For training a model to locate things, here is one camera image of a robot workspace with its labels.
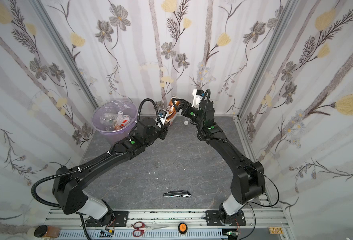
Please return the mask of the purple lined trash bin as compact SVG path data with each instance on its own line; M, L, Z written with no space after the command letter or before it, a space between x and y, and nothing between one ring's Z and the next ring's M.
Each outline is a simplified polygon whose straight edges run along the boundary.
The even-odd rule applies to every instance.
M135 127L137 111L136 105L130 101L111 101L95 110L91 123L111 145L114 145L128 137Z

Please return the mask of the clear water bottle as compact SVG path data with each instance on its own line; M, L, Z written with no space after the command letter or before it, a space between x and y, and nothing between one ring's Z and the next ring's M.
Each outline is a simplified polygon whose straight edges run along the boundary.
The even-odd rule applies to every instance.
M123 114L122 113L119 113L119 114L103 113L99 118L100 123L107 127L115 126L117 125L118 115L123 115Z

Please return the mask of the brown tea bottle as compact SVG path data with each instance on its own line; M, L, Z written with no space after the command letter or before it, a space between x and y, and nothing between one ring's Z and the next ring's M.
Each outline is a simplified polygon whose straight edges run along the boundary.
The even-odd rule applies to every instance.
M171 99L178 99L177 96L172 96ZM170 125L172 124L173 120L175 119L175 117L177 116L177 111L174 109L172 103L171 103L171 99L167 105L166 111L168 111L168 115L167 115L167 119L166 122L169 123Z

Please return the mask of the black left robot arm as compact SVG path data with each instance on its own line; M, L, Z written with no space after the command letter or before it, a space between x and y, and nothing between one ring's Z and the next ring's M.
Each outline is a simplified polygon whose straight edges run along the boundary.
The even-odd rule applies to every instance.
M31 187L33 198L43 205L62 209L66 215L78 214L81 218L87 215L98 227L110 226L116 219L111 207L106 201L88 195L84 189L107 171L143 153L156 139L165 138L168 112L155 109L155 113L154 119L138 115L133 131L106 153L72 169L61 167L55 175L38 180ZM36 191L40 184L50 180L54 181L55 203L44 200Z

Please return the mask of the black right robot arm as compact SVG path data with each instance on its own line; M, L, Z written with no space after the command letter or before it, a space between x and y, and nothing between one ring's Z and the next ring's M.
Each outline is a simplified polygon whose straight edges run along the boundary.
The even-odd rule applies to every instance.
M178 98L172 98L171 103L177 113L181 113L195 124L198 140L214 148L233 173L231 195L219 207L221 223L230 225L240 218L240 212L245 205L266 192L265 179L268 177L261 163L246 158L228 140L215 121L214 103L210 100L210 96L210 90L205 92L199 90L200 101L197 104Z

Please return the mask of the brown coffee bottle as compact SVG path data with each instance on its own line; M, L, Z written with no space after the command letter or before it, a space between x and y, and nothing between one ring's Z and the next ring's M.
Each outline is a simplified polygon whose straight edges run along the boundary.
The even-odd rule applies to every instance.
M114 130L115 131L119 131L119 130L121 130L121 129L123 129L124 128L124 125L115 125L114 126Z

